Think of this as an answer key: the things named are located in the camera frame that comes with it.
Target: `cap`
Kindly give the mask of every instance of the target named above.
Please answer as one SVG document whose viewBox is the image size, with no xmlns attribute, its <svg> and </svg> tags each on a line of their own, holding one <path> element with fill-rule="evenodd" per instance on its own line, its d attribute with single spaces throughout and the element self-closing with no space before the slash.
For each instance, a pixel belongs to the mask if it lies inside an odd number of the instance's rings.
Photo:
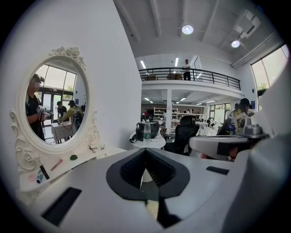
<svg viewBox="0 0 291 233">
<path fill-rule="evenodd" d="M 241 99 L 240 105 L 249 106 L 250 101 L 247 98 Z"/>
<path fill-rule="evenodd" d="M 71 104 L 72 104 L 72 105 L 76 105 L 76 104 L 75 104 L 75 101 L 73 101 L 73 100 L 70 100 L 69 103 L 68 103 L 68 105 L 71 105 Z"/>
<path fill-rule="evenodd" d="M 34 74 L 31 78 L 31 81 L 34 81 L 34 82 L 45 82 L 45 79 L 37 74 Z"/>
</svg>

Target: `ornate white mirror frame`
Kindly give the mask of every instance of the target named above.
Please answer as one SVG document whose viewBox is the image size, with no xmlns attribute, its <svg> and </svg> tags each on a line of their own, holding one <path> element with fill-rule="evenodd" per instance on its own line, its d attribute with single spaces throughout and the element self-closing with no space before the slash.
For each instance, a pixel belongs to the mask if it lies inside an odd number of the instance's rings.
<svg viewBox="0 0 291 233">
<path fill-rule="evenodd" d="M 99 133 L 94 124 L 94 103 L 92 89 L 86 75 L 86 65 L 83 57 L 79 56 L 79 49 L 58 48 L 53 49 L 48 55 L 40 59 L 34 66 L 30 67 L 25 77 L 23 77 L 16 97 L 16 107 L 10 111 L 12 128 L 17 132 L 15 142 L 16 158 L 19 165 L 25 170 L 33 170 L 39 167 L 46 159 L 53 156 L 66 156 L 88 151 L 89 145 L 96 147 L 99 145 Z M 25 114 L 25 96 L 27 86 L 35 72 L 44 64 L 62 60 L 72 63 L 84 79 L 87 90 L 87 104 L 84 119 L 78 132 L 67 142 L 57 145 L 50 145 L 41 141 L 32 131 Z"/>
</svg>

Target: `air conditioner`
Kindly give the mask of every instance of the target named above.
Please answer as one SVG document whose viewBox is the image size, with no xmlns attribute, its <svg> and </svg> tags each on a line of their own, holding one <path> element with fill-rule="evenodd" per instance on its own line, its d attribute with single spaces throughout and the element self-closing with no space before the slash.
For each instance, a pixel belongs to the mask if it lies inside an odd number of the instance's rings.
<svg viewBox="0 0 291 233">
<path fill-rule="evenodd" d="M 251 34 L 260 26 L 258 17 L 246 10 L 238 19 L 235 30 L 240 34 L 240 38 L 249 38 Z"/>
</svg>

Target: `white vanity counter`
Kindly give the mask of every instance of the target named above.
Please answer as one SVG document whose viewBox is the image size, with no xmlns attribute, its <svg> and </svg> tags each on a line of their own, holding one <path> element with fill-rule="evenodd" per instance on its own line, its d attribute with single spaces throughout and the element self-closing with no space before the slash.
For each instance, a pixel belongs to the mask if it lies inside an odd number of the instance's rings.
<svg viewBox="0 0 291 233">
<path fill-rule="evenodd" d="M 31 192 L 34 191 L 45 184 L 53 181 L 60 175 L 64 174 L 65 172 L 73 169 L 74 167 L 90 160 L 90 159 L 100 159 L 107 156 L 111 156 L 114 154 L 118 154 L 120 152 L 124 152 L 125 150 L 116 148 L 116 147 L 105 147 L 103 150 L 96 150 L 96 153 L 93 153 L 90 149 L 87 150 L 87 152 L 83 154 L 77 154 L 78 158 L 76 160 L 70 160 L 70 156 L 63 156 L 63 157 L 55 157 L 53 159 L 50 159 L 49 161 L 45 162 L 43 164 L 47 174 L 49 175 L 49 179 L 47 180 L 45 176 L 42 178 L 41 183 L 36 182 L 37 174 L 40 170 L 40 168 L 36 168 L 35 170 L 20 175 L 20 192 Z M 60 163 L 53 171 L 51 171 L 51 168 L 60 160 L 62 159 L 63 162 Z M 34 181 L 29 181 L 29 177 L 35 177 Z"/>
</svg>

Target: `water bottle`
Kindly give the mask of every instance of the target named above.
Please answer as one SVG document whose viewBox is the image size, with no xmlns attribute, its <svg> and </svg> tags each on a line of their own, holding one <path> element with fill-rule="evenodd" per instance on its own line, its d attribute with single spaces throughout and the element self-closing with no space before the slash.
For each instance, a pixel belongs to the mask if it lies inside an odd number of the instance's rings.
<svg viewBox="0 0 291 233">
<path fill-rule="evenodd" d="M 144 140 L 149 141 L 151 139 L 151 124 L 150 120 L 146 120 L 144 128 Z"/>
</svg>

